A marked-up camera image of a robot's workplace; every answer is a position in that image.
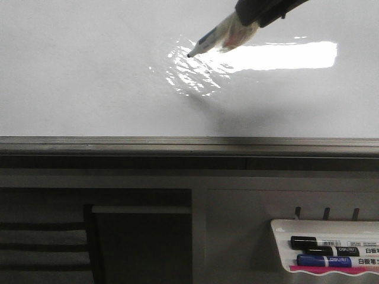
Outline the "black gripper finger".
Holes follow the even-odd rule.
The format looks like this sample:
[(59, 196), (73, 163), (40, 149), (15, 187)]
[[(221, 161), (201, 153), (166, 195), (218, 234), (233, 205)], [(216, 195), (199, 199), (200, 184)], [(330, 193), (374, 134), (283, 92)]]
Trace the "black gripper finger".
[(239, 0), (235, 5), (235, 11), (242, 25), (248, 26), (254, 22), (258, 24), (261, 15), (277, 3), (279, 1)]
[(288, 12), (292, 11), (305, 2), (307, 2), (307, 0), (279, 1), (279, 3), (275, 4), (261, 15), (258, 20), (259, 27), (264, 28), (279, 18), (284, 19)]

